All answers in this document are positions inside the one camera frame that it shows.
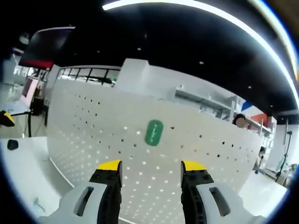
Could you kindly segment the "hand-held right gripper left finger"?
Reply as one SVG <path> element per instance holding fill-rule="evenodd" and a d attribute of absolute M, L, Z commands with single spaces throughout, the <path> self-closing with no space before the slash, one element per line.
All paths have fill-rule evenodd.
<path fill-rule="evenodd" d="M 71 189 L 41 224 L 117 224 L 121 206 L 122 161 L 97 166 L 88 182 Z"/>

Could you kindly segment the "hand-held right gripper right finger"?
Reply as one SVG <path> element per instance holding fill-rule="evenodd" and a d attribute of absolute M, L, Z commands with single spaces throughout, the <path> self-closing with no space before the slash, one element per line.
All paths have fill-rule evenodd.
<path fill-rule="evenodd" d="M 186 224 L 264 224 L 243 206 L 229 186 L 215 182 L 207 168 L 195 161 L 181 161 L 181 203 Z"/>

